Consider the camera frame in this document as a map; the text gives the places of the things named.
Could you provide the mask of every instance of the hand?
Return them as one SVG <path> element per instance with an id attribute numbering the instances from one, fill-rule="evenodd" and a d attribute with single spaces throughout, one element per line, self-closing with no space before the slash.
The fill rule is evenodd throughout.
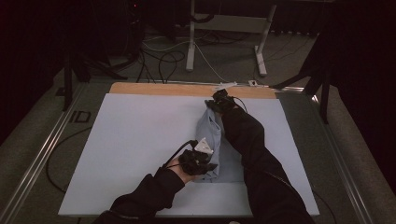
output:
<path id="1" fill-rule="evenodd" d="M 183 169 L 179 165 L 178 157 L 169 161 L 169 163 L 166 165 L 166 167 L 169 170 L 172 170 L 173 172 L 175 172 L 178 175 L 178 177 L 180 177 L 180 179 L 184 182 L 184 184 L 187 184 L 189 181 L 192 181 L 193 179 L 195 179 L 197 177 L 197 175 L 188 175 L 188 174 L 184 173 Z"/>

